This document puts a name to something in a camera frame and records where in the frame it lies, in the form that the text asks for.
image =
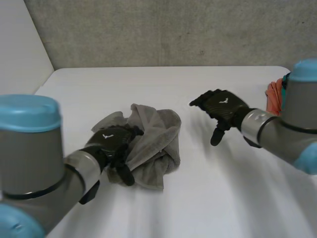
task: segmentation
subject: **gray towel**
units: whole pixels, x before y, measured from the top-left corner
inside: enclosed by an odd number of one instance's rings
[[[180,165],[178,133],[181,120],[172,110],[132,104],[132,114],[124,118],[122,112],[115,112],[97,123],[92,131],[111,125],[137,125],[144,131],[129,146],[127,165],[135,182],[149,189],[164,189],[163,175]],[[114,169],[108,168],[110,182],[122,182]]]

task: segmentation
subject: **crumpled towel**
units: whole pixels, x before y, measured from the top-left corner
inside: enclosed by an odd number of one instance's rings
[[[277,80],[277,82],[271,82],[267,90],[265,91],[267,97],[266,111],[279,116],[282,111],[282,81],[283,79]]]
[[[111,125],[138,126],[144,131],[129,146],[126,164],[131,170],[135,183],[149,189],[163,189],[163,175],[174,171],[180,165],[178,133],[181,119],[172,110],[132,104],[132,114],[124,118],[122,112],[115,112],[97,123],[92,131]],[[115,169],[107,168],[110,182],[120,183]]]

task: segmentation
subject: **white table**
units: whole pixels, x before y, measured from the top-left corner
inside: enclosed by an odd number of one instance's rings
[[[72,68],[57,70],[37,91],[59,101],[64,151],[81,148],[91,127],[132,103],[173,109],[182,119],[180,168],[164,191],[110,184],[74,209],[50,238],[313,238],[317,194],[313,178],[236,130],[210,145],[216,121],[188,103],[209,89],[227,89],[265,109],[271,81],[287,69],[259,67]]]

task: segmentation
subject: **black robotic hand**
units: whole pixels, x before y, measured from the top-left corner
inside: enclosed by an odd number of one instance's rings
[[[110,164],[111,168],[116,169],[123,182],[127,186],[132,186],[134,178],[125,163],[128,157],[128,147],[137,135],[143,134],[143,131],[137,126],[130,127],[128,124],[101,128],[90,138],[83,150],[88,153],[91,153],[88,150],[97,150],[94,154],[101,156],[104,161],[101,168]]]
[[[217,128],[211,137],[211,145],[213,146],[220,143],[226,130],[237,127],[234,120],[237,111],[241,108],[249,108],[244,101],[233,93],[220,89],[207,91],[189,105],[199,107],[212,119],[218,120]]]

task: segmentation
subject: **red object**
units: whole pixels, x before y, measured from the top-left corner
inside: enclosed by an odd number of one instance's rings
[[[271,82],[265,91],[266,110],[276,116],[280,116],[282,111],[282,81],[280,78],[277,82]]]

